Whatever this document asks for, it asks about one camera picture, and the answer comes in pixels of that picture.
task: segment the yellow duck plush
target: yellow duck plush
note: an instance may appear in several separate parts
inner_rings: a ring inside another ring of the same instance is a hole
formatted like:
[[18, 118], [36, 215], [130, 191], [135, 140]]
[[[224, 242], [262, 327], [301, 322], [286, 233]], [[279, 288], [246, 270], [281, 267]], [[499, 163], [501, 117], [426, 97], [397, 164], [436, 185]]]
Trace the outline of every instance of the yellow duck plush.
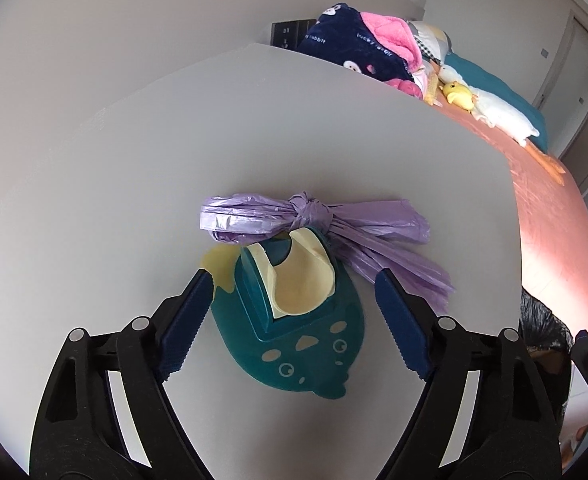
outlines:
[[476, 102], [474, 94], [463, 83], [455, 81], [440, 87], [440, 89], [443, 90], [443, 95], [450, 104], [459, 106], [468, 112], [471, 112], [474, 108], [474, 103]]

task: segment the silver screw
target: silver screw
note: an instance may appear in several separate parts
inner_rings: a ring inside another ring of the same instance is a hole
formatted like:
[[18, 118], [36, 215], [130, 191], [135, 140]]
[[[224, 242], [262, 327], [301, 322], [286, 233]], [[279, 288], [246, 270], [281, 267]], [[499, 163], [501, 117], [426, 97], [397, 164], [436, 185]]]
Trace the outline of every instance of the silver screw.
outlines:
[[71, 342], [81, 341], [83, 336], [85, 335], [85, 331], [82, 328], [75, 328], [72, 332], [69, 333], [69, 340]]
[[441, 317], [439, 319], [439, 326], [443, 330], [454, 330], [456, 328], [456, 321], [451, 317]]
[[132, 328], [134, 330], [145, 330], [149, 326], [149, 319], [147, 317], [137, 317], [132, 321]]
[[518, 341], [519, 340], [519, 333], [512, 328], [508, 328], [505, 332], [503, 332], [507, 341]]

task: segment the teal plastic toy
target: teal plastic toy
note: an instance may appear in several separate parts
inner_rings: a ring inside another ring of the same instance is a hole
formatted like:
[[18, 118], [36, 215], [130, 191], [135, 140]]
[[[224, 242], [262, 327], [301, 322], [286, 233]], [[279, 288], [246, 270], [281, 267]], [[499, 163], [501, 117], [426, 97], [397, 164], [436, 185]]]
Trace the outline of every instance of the teal plastic toy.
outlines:
[[[334, 268], [335, 288], [320, 306], [299, 316], [274, 319], [257, 265], [247, 248], [234, 266], [234, 291], [216, 289], [212, 313], [232, 357], [263, 384], [294, 392], [312, 391], [326, 399], [346, 393], [348, 369], [362, 345], [360, 300], [342, 264], [321, 241]], [[292, 240], [261, 243], [272, 266], [285, 261]]]

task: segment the pink bed sheet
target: pink bed sheet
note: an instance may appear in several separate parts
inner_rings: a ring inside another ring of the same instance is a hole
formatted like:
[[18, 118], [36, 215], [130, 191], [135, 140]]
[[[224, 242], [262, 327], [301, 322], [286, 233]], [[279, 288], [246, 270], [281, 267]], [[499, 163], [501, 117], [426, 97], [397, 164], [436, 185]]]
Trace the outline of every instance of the pink bed sheet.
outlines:
[[503, 153], [514, 181], [520, 222], [522, 285], [545, 303], [573, 335], [588, 331], [588, 212], [569, 173], [564, 186], [498, 128], [449, 105], [435, 110], [462, 124]]

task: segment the teal whale-shaped base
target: teal whale-shaped base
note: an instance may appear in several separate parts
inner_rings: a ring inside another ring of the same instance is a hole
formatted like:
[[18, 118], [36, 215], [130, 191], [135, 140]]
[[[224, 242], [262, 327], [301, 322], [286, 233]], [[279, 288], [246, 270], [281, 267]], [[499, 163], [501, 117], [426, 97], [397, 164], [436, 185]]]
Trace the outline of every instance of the teal whale-shaped base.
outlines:
[[275, 338], [261, 340], [248, 319], [238, 287], [230, 294], [216, 289], [212, 314], [238, 365], [267, 386], [292, 392], [314, 392], [325, 399], [346, 393], [348, 370], [360, 350], [365, 332], [360, 300], [352, 280], [335, 263], [336, 291], [327, 300], [326, 316], [287, 316], [300, 326]]

